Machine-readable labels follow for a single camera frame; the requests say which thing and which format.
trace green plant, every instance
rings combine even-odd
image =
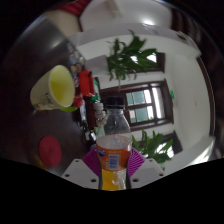
[[[147,158],[153,158],[159,164],[162,164],[171,158],[168,156],[168,149],[173,144],[173,139],[170,139],[158,152],[157,149],[159,145],[162,144],[164,136],[162,134],[156,134],[153,131],[153,137],[150,138],[147,136],[146,131],[142,130],[142,139],[141,141],[136,141],[135,137],[132,135],[132,144],[133,147],[139,151],[142,155],[147,156]]]
[[[145,72],[148,67],[156,67],[157,63],[149,60],[147,57],[156,53],[156,49],[146,49],[141,51],[146,39],[140,40],[138,36],[132,30],[129,30],[133,36],[133,40],[129,45],[124,42],[120,42],[118,38],[113,42],[111,47],[110,56],[107,57],[108,69],[110,74],[110,81],[116,76],[118,80],[120,91],[120,81],[126,79],[126,75],[130,79],[129,71],[131,70],[137,78],[137,72]]]

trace wooden frame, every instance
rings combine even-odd
[[[152,93],[152,88],[153,87],[159,87],[161,90],[162,98],[163,98],[163,105],[164,105],[164,112],[165,112],[165,118],[158,119],[157,118],[157,113],[156,113],[156,107],[155,107],[155,100],[154,100],[154,95]],[[114,96],[120,96],[126,99],[126,93],[131,93],[131,92],[137,92],[141,91],[144,89],[149,89],[150,95],[151,95],[151,103],[145,103],[145,104],[140,104],[140,105],[133,105],[133,106],[128,106],[128,109],[138,109],[138,108],[144,108],[146,106],[152,106],[153,108],[153,114],[154,114],[154,119],[153,120],[148,120],[148,121],[142,121],[142,122],[136,122],[136,123],[131,123],[130,119],[130,114],[125,111],[124,115],[129,122],[131,131],[137,131],[137,130],[142,130],[145,128],[152,128],[155,126],[159,125],[164,125],[168,123],[174,123],[174,118],[173,118],[173,104],[172,104],[172,98],[169,93],[168,85],[166,82],[166,79],[164,81],[155,81],[155,82],[148,82],[148,83],[138,83],[138,84],[131,84],[131,85],[125,85],[122,86],[121,91],[117,91],[117,87],[112,87],[112,88],[107,88],[103,89],[100,91],[101,97],[102,97],[102,102],[105,104],[105,99],[110,95]]]

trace drink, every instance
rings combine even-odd
[[[126,167],[131,150],[131,131],[123,114],[124,99],[109,97],[104,125],[97,131],[97,154],[102,167],[103,190],[126,189]]]
[[[71,73],[65,66],[57,65],[37,81],[30,99],[36,109],[52,110],[71,106],[74,95]]]

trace plastic bottle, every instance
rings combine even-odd
[[[109,97],[104,125],[97,131],[97,155],[101,163],[102,190],[126,189],[126,167],[132,147],[131,130],[124,116],[124,99]]]

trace bottle label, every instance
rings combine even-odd
[[[129,150],[131,147],[130,145],[127,146],[127,144],[124,144],[124,145],[126,146],[124,148],[119,149],[118,147],[116,147],[117,149],[112,149],[114,147],[104,148],[96,144],[97,155],[100,160],[102,169],[107,171],[121,171],[126,169],[127,162],[130,157]]]

